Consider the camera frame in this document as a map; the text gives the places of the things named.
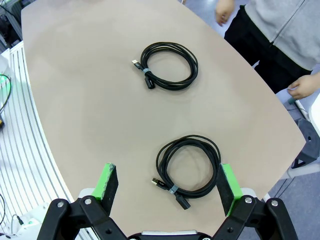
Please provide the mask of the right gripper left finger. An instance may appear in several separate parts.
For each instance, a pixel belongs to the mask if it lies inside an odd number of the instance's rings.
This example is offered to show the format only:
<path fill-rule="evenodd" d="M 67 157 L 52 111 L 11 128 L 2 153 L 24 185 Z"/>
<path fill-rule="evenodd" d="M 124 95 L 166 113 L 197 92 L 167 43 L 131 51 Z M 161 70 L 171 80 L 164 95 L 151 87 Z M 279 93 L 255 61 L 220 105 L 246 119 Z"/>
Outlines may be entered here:
<path fill-rule="evenodd" d="M 110 217 L 119 182 L 116 166 L 107 163 L 90 195 L 70 203 L 54 199 L 46 212 L 38 240 L 74 240 L 81 229 L 92 228 L 101 240 L 126 240 Z"/>

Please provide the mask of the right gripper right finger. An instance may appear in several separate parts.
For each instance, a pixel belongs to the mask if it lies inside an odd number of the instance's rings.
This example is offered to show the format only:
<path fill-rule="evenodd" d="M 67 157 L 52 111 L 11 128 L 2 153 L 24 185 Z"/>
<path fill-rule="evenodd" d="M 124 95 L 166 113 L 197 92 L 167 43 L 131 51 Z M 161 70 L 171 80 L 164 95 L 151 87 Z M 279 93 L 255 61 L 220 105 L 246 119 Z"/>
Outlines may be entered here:
<path fill-rule="evenodd" d="M 226 219 L 213 240 L 237 240 L 245 227 L 255 229 L 261 240 L 298 239 L 284 202 L 280 198 L 261 201 L 243 194 L 229 164 L 219 167 L 216 187 Z"/>

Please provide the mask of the person's left hand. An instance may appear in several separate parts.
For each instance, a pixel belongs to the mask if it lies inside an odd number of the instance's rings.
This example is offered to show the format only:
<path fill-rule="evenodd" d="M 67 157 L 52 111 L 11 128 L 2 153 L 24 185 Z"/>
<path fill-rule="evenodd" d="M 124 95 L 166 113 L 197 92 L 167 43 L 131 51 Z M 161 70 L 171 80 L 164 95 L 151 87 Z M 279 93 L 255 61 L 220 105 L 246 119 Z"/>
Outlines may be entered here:
<path fill-rule="evenodd" d="M 295 100 L 312 95 L 320 88 L 320 73 L 304 75 L 288 86 L 287 92 Z"/>

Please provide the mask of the person's right hand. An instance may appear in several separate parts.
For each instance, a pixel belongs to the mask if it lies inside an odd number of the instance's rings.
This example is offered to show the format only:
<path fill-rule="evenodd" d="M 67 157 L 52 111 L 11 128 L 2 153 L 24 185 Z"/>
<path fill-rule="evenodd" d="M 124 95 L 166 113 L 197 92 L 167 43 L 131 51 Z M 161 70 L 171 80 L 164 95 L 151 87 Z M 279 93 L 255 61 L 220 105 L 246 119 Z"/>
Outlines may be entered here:
<path fill-rule="evenodd" d="M 226 24 L 234 10 L 234 0 L 218 0 L 215 6 L 216 23 L 219 26 Z"/>

